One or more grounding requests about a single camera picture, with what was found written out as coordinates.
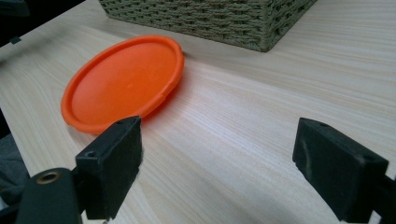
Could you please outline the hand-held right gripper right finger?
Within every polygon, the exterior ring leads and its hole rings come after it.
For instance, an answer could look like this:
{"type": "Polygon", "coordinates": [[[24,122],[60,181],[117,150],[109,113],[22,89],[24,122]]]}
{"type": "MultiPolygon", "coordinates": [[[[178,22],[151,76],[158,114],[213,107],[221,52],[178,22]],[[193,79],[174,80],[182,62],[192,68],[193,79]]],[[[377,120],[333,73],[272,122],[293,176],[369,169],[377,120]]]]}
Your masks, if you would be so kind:
{"type": "Polygon", "coordinates": [[[376,212],[389,222],[383,157],[328,124],[301,118],[292,160],[339,220],[367,223],[376,212]]]}

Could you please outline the orange plastic plate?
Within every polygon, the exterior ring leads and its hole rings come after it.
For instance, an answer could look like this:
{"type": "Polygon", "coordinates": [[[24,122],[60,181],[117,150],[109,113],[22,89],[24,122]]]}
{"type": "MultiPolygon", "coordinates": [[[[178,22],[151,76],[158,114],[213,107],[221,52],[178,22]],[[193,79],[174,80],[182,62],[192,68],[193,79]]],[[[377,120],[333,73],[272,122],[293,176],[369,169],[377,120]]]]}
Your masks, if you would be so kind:
{"type": "Polygon", "coordinates": [[[61,101],[65,123],[102,133],[113,122],[147,116],[181,79],[184,55],[176,40],[143,35],[105,49],[70,79],[61,101]]]}

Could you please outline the grey cloth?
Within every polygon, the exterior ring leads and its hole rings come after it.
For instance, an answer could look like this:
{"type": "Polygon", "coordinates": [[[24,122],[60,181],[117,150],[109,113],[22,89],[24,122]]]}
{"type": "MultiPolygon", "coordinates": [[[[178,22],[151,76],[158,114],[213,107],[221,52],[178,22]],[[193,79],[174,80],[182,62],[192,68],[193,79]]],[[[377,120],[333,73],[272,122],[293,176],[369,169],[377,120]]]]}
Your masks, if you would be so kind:
{"type": "Polygon", "coordinates": [[[21,200],[30,176],[11,134],[0,139],[0,205],[14,205],[21,200]]]}

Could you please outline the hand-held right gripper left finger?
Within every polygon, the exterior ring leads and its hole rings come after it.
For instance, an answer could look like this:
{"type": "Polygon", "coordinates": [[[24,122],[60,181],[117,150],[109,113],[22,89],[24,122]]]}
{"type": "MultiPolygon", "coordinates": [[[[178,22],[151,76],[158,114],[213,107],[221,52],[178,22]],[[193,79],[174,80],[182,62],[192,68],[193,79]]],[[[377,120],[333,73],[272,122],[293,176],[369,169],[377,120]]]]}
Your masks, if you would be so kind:
{"type": "Polygon", "coordinates": [[[113,219],[143,160],[141,118],[113,123],[76,156],[80,209],[89,219],[113,219]]]}

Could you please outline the green woven basket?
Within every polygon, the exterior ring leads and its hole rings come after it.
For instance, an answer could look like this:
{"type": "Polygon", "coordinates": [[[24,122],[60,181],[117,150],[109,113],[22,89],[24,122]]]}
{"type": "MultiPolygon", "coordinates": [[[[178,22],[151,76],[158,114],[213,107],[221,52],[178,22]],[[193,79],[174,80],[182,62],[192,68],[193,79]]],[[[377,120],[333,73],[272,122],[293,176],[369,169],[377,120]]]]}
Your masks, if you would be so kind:
{"type": "Polygon", "coordinates": [[[267,52],[318,0],[98,0],[111,19],[267,52]]]}

